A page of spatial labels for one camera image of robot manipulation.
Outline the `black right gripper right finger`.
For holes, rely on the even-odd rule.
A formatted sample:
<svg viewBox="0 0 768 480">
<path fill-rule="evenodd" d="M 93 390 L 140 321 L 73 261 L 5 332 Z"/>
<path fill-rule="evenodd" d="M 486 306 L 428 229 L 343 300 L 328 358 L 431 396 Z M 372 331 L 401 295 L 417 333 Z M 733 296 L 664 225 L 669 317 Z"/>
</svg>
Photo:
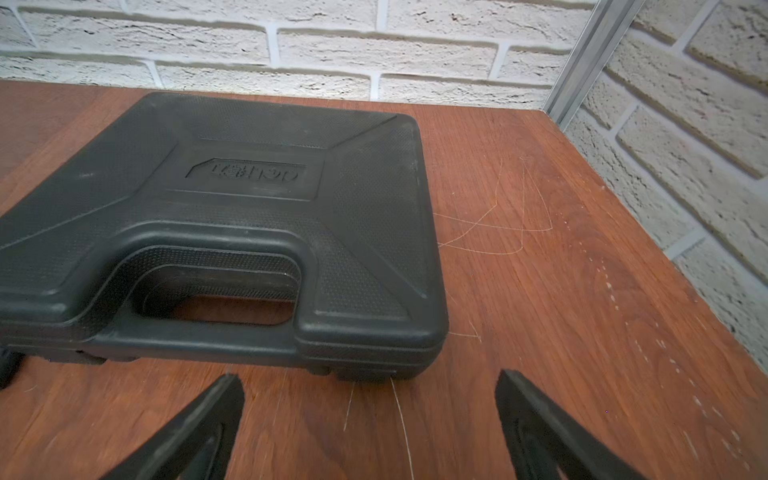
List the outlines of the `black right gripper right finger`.
<svg viewBox="0 0 768 480">
<path fill-rule="evenodd" d="M 518 479 L 641 479 L 521 372 L 503 369 L 495 403 Z"/>
</svg>

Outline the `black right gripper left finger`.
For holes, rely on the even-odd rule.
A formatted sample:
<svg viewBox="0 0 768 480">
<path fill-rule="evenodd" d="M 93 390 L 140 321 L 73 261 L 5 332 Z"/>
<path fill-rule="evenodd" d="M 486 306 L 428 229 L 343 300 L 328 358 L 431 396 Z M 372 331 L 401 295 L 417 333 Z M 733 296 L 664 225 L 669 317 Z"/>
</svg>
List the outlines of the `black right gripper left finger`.
<svg viewBox="0 0 768 480">
<path fill-rule="evenodd" d="M 242 417 L 238 376 L 215 380 L 105 479 L 223 479 Z"/>
</svg>

